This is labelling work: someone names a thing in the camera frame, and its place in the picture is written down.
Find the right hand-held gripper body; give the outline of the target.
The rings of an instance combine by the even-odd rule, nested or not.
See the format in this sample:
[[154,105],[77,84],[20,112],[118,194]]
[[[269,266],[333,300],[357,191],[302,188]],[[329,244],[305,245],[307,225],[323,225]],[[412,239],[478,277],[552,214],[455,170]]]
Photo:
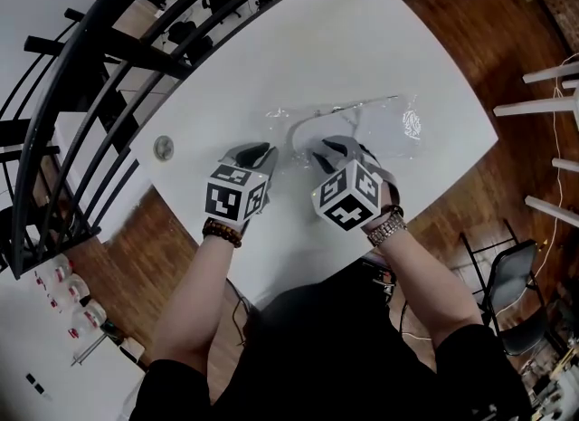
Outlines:
[[316,214],[345,232],[374,220],[385,206],[400,203],[394,176],[377,161],[364,166],[351,160],[338,168],[330,164],[330,176],[317,179],[311,192]]

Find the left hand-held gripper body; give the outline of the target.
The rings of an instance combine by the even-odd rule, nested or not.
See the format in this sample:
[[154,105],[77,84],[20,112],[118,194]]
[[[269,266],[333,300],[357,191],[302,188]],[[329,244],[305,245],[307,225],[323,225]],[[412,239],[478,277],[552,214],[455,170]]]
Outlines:
[[205,213],[226,223],[247,223],[269,202],[271,177],[219,163],[207,179]]

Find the clear plastic bag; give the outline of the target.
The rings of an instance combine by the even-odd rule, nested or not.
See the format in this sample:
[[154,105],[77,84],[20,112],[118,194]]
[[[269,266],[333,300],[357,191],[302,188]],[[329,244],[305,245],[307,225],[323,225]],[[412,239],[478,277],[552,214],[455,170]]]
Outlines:
[[355,139],[379,162],[413,158],[421,146],[417,97],[394,95],[371,100],[278,107],[257,115],[260,139],[279,147],[283,167],[311,170],[311,152],[334,135]]

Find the person's left forearm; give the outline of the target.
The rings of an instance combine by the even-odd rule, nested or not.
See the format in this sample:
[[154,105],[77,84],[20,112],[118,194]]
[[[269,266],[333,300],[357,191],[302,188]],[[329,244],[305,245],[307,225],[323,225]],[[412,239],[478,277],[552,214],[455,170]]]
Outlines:
[[207,374],[233,252],[233,244],[221,237],[202,241],[157,322],[154,360],[171,359]]

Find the person's right forearm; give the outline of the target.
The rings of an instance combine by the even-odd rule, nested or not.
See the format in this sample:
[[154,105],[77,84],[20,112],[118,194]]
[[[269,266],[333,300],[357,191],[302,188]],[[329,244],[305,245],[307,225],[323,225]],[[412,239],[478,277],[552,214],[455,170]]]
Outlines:
[[453,332],[483,323],[470,289],[407,230],[393,231],[378,245],[397,276],[405,299],[440,346]]

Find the silver metal wristwatch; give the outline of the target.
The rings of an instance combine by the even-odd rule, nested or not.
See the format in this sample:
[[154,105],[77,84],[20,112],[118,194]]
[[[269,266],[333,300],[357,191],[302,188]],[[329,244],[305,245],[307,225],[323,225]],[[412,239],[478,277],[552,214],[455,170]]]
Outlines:
[[377,219],[379,223],[365,232],[368,241],[373,247],[378,247],[398,231],[407,229],[403,219],[403,209],[399,205],[385,206]]

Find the white square table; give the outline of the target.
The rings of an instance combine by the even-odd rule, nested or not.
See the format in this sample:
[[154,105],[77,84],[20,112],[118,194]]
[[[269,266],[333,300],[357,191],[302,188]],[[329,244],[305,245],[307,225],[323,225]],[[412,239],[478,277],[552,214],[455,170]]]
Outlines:
[[[439,41],[402,0],[278,0],[184,81],[131,150],[194,238],[205,221],[206,180],[224,153],[263,141],[257,115],[278,107],[417,97],[421,146],[382,162],[404,214],[432,204],[497,142],[479,99]],[[173,157],[159,161],[157,137]]]

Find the person's black shirt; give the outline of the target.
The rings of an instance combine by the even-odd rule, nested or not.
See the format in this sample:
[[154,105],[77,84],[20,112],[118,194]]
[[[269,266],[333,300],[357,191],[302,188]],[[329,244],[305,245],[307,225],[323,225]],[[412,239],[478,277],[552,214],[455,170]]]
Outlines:
[[200,372],[153,362],[129,421],[530,421],[524,384],[488,327],[469,325],[424,365],[357,270],[278,296],[248,332],[216,400]]

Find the white side table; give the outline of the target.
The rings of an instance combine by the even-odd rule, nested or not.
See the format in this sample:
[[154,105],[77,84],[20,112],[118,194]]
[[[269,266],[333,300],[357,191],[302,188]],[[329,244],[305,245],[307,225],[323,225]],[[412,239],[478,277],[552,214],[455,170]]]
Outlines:
[[[579,55],[577,62],[564,63],[556,67],[544,69],[542,71],[531,72],[523,76],[525,84],[540,81],[555,80],[555,88],[558,89],[558,80],[565,76],[579,75]],[[553,98],[542,100],[530,100],[508,105],[501,105],[494,108],[494,114],[497,117],[571,112],[574,116],[575,125],[579,131],[579,80],[563,81],[564,89],[572,89],[574,92],[571,96],[559,96],[555,92]],[[570,209],[564,209],[560,206],[548,203],[544,200],[533,196],[525,198],[525,204],[539,212],[550,215],[557,220],[566,222],[576,228],[579,228],[579,214]]]

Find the black folding chair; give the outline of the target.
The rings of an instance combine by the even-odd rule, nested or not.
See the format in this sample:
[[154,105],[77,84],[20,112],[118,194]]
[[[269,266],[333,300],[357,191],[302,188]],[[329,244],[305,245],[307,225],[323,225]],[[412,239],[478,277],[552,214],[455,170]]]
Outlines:
[[[460,234],[460,240],[479,279],[477,292],[482,297],[478,306],[483,323],[494,327],[503,350],[510,357],[531,350],[548,333],[549,327],[546,304],[532,271],[538,252],[536,242],[532,239],[520,242],[512,234],[502,242],[474,250],[465,234]],[[475,255],[508,243],[512,245],[496,255],[489,269],[489,277],[485,279]],[[515,304],[526,291],[536,293],[539,300],[537,310],[519,324],[502,330],[498,324],[498,313]]]

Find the black metal railing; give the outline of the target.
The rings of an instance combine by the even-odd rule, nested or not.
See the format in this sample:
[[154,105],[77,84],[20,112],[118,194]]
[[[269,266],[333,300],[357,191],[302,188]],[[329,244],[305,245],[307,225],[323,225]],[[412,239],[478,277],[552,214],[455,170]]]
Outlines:
[[136,0],[97,0],[90,10],[67,11],[67,41],[28,40],[48,56],[48,87],[29,120],[9,182],[10,244],[0,271],[15,277],[97,235],[102,218],[138,168],[128,162],[141,131],[135,114],[162,81],[185,80],[212,53],[203,40],[250,0],[223,0],[171,53],[156,40],[199,0],[176,0],[143,35],[115,23]]

